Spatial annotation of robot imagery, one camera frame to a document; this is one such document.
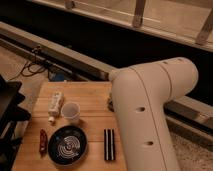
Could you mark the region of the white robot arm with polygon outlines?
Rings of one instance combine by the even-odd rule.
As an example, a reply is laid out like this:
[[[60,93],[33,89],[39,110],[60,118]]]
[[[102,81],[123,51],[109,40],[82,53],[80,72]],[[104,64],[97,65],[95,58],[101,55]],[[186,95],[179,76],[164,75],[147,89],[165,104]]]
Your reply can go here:
[[[137,64],[109,80],[127,171],[181,171],[163,106],[193,90],[195,64],[183,57]]]

